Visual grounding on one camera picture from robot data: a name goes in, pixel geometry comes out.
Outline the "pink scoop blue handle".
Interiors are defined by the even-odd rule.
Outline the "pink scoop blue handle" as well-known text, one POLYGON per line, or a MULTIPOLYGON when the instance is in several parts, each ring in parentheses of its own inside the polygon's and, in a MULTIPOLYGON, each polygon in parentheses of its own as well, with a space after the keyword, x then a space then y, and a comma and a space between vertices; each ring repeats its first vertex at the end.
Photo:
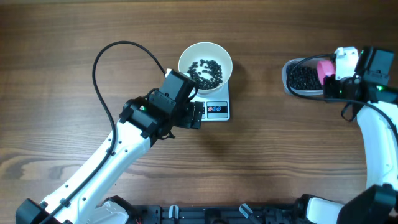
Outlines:
POLYGON ((335 74, 335 66, 330 60, 320 60, 317 63, 317 74, 321 85, 324 85, 325 78, 335 74))

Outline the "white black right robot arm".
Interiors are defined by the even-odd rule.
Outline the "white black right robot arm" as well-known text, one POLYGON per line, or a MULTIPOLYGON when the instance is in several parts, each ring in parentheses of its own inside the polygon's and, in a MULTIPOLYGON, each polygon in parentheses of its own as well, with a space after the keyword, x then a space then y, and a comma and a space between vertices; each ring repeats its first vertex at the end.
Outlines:
POLYGON ((318 63, 325 98, 353 107, 363 136, 366 189, 346 204, 312 197, 304 215, 311 223, 397 223, 397 89, 389 87, 394 53, 377 47, 339 47, 335 69, 318 63))

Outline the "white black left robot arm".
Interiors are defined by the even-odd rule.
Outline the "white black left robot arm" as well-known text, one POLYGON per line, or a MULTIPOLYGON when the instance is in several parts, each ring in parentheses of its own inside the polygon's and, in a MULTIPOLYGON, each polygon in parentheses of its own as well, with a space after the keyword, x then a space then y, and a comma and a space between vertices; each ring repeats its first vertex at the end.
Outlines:
POLYGON ((197 83, 169 69, 159 89, 130 99, 107 140, 61 187, 36 203, 25 200, 16 223, 86 223, 121 174, 173 127, 198 129, 203 107, 193 102, 197 83))

